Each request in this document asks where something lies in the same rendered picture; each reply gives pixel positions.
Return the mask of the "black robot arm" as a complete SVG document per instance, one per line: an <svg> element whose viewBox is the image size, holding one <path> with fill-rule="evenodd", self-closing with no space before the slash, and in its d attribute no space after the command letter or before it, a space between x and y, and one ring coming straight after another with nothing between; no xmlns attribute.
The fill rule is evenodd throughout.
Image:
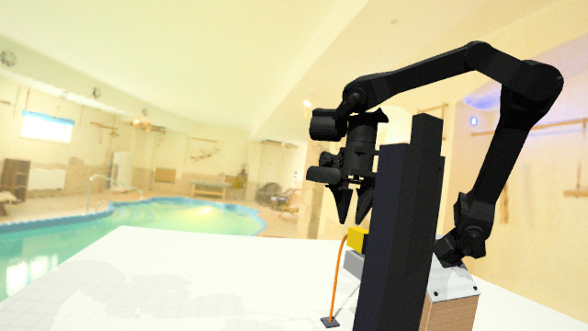
<svg viewBox="0 0 588 331"><path fill-rule="evenodd" d="M435 240L434 253L443 268L460 266L465 256L486 256L485 240L492 233L496 202L530 129L548 114L563 88L559 69L517 59L474 40L395 71L360 75L346 84L337 108L312 111L309 127L314 141L340 142L346 135L345 141L376 144L379 122L389 119L381 108L367 110L410 89L472 71L502 84L500 118L473 188L459 192L453 205L456 227ZM358 115L349 116L352 113Z"/></svg>

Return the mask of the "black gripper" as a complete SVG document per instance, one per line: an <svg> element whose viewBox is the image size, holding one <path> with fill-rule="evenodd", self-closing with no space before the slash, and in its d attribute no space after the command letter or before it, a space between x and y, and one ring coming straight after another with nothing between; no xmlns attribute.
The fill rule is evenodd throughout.
<svg viewBox="0 0 588 331"><path fill-rule="evenodd" d="M374 155L379 155L374 143L346 141L341 153L345 153L343 168L330 168L311 165L306 173L306 180L325 183L335 199L340 224L345 224L353 189L349 184L360 185L356 188L356 225L360 225L372 207L376 172L373 171ZM348 178L353 176L353 178ZM359 177L364 178L363 180ZM355 180L355 181L354 181Z"/></svg>

